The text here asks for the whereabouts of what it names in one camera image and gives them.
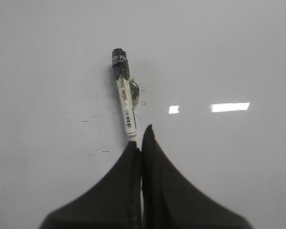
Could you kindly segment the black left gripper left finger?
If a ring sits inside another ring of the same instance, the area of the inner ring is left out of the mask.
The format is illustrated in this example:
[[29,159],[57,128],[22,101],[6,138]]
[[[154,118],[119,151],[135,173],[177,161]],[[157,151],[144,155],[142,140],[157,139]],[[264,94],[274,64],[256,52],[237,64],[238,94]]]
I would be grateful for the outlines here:
[[140,229],[141,151],[128,142],[118,161],[90,190],[51,212],[41,229]]

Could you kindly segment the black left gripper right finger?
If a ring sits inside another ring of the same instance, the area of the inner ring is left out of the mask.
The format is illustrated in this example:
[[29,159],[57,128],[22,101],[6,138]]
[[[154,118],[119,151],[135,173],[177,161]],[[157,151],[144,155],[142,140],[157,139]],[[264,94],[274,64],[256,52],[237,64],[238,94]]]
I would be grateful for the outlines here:
[[250,229],[244,217],[209,198],[172,164],[155,139],[143,135],[143,227],[145,229]]

